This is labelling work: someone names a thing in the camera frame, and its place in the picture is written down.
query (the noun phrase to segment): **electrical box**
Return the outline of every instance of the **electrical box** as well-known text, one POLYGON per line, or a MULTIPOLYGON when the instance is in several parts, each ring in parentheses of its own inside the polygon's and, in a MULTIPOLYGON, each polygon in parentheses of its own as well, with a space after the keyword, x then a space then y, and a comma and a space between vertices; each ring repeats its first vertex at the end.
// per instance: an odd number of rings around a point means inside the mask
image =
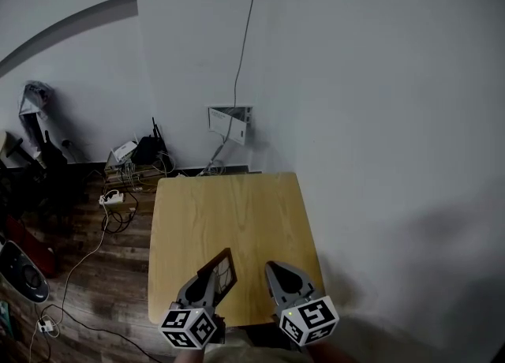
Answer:
POLYGON ((252 107, 209 107, 208 128, 229 139, 245 145, 248 125, 251 123, 252 107))

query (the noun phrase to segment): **wooden table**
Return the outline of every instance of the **wooden table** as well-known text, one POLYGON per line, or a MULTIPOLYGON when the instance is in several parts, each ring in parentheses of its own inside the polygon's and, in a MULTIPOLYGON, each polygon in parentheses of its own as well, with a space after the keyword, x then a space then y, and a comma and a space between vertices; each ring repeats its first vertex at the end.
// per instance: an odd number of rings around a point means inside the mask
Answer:
POLYGON ((238 282, 216 312, 228 327, 271 322, 269 260, 305 270, 324 289, 295 174, 164 178, 152 219, 149 320, 158 324, 181 287, 226 247, 238 282))

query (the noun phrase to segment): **person's arm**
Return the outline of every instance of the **person's arm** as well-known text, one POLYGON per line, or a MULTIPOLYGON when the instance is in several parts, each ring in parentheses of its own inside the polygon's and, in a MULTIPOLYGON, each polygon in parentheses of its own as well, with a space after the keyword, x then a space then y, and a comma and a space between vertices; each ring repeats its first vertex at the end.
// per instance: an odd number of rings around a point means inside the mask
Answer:
POLYGON ((307 351, 314 363, 357 363, 339 348, 327 342, 318 342, 307 346, 307 351))
POLYGON ((204 350, 182 349, 174 363, 202 363, 204 361, 204 350))

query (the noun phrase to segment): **white cube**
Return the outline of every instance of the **white cube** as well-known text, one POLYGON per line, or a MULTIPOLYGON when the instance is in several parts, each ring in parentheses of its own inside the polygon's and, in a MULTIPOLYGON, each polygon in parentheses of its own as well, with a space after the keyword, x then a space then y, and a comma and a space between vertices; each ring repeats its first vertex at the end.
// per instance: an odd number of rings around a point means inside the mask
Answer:
POLYGON ((299 346, 316 342, 333 333, 337 314, 329 296, 282 311, 280 327, 299 346))
POLYGON ((204 309, 169 309, 158 330, 178 349, 203 349, 217 329, 204 309))

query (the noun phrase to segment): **wooden floor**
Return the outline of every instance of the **wooden floor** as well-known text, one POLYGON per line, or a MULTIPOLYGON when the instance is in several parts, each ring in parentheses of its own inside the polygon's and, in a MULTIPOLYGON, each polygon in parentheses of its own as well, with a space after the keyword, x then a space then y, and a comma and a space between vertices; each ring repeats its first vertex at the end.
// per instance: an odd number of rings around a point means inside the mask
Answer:
MULTIPOLYGON (((89 202, 78 204, 65 222, 70 227, 61 230, 54 222, 41 223, 35 215, 24 215, 29 231, 40 241, 51 246, 59 262, 60 276, 50 279, 49 301, 39 305, 61 305, 65 280, 70 269, 92 251, 101 238, 103 209, 98 205, 102 182, 90 180, 86 189, 89 202)), ((100 250, 90 256, 72 274, 65 300, 65 310, 89 327, 117 332, 134 341, 158 361, 173 361, 175 353, 148 320, 148 264, 154 193, 136 194, 140 202, 135 219, 126 231, 106 234, 100 250)), ((124 206, 135 205, 126 195, 124 206)), ((111 223, 113 230, 116 223, 111 223)), ((35 328, 34 305, 22 298, 3 279, 0 280, 0 299, 9 303, 11 316, 19 326, 20 339, 2 338, 12 361, 28 361, 28 349, 35 328)), ((48 312, 59 320, 61 310, 48 312)), ((50 362, 112 363, 149 362, 135 346, 116 335, 90 331, 65 316, 58 338, 49 338, 50 362)), ((48 361, 45 338, 38 333, 32 347, 32 362, 48 361)))

